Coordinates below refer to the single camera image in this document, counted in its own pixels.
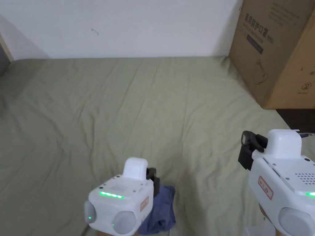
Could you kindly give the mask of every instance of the blue cloth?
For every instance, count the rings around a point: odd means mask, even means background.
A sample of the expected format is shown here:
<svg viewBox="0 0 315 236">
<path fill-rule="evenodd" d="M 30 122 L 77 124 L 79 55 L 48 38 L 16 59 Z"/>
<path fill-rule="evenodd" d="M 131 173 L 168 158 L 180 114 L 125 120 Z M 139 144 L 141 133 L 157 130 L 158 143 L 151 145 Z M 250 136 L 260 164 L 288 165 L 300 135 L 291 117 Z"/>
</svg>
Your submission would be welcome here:
<svg viewBox="0 0 315 236">
<path fill-rule="evenodd" d="M 153 199 L 153 208 L 139 228 L 140 234 L 155 234 L 170 230 L 176 223 L 173 210 L 175 188 L 160 184 L 160 193 Z"/>
</svg>

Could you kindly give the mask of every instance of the dark floor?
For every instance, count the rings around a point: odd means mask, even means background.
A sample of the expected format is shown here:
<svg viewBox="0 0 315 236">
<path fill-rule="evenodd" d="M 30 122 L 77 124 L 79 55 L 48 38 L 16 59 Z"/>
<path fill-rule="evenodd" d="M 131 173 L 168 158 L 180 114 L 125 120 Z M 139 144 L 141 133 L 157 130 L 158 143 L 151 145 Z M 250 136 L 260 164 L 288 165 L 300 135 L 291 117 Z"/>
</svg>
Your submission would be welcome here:
<svg viewBox="0 0 315 236">
<path fill-rule="evenodd" d="M 277 110 L 291 129 L 301 132 L 315 132 L 315 110 Z"/>
</svg>

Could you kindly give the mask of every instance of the hand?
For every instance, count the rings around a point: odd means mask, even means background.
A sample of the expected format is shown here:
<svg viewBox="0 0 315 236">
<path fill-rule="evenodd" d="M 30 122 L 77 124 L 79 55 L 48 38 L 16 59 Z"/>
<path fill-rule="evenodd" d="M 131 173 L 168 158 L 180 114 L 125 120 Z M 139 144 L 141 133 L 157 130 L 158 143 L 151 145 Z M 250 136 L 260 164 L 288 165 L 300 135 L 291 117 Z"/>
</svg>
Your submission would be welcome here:
<svg viewBox="0 0 315 236">
<path fill-rule="evenodd" d="M 269 220 L 269 217 L 267 216 L 266 212 L 264 211 L 264 209 L 261 207 L 260 204 L 259 204 L 259 208 L 262 214 Z M 276 229 L 276 236 L 285 236 L 285 235 Z"/>
</svg>

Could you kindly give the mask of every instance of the sticker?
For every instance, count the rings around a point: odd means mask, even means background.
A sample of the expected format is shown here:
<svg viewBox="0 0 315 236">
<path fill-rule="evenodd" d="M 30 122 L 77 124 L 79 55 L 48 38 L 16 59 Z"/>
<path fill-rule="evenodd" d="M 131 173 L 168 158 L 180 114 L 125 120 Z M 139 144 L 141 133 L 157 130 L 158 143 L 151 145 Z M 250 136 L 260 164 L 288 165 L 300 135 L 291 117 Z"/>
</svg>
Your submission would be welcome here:
<svg viewBox="0 0 315 236">
<path fill-rule="evenodd" d="M 146 199 L 141 203 L 140 205 L 140 212 L 148 205 L 149 203 L 149 196 L 146 197 Z"/>
<path fill-rule="evenodd" d="M 245 144 L 245 141 L 246 141 L 246 137 L 245 137 L 245 135 L 243 135 L 242 143 Z"/>
<path fill-rule="evenodd" d="M 264 179 L 260 176 L 258 179 L 258 184 L 260 185 L 260 187 L 262 188 L 262 190 L 264 190 L 264 192 L 266 193 L 266 195 L 269 197 L 269 199 L 272 199 L 273 196 L 273 191 L 271 190 L 271 188 L 268 186 L 268 184 L 264 181 Z"/>
</svg>

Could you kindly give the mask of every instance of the cardboard box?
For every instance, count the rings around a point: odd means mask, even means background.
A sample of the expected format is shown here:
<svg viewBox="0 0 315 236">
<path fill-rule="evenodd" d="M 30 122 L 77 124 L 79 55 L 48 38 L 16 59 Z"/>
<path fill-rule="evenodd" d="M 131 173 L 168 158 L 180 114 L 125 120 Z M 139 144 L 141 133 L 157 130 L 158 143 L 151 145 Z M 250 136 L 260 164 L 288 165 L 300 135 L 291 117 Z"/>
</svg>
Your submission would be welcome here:
<svg viewBox="0 0 315 236">
<path fill-rule="evenodd" d="M 244 0 L 229 57 L 262 108 L 315 108 L 314 7 Z"/>
</svg>

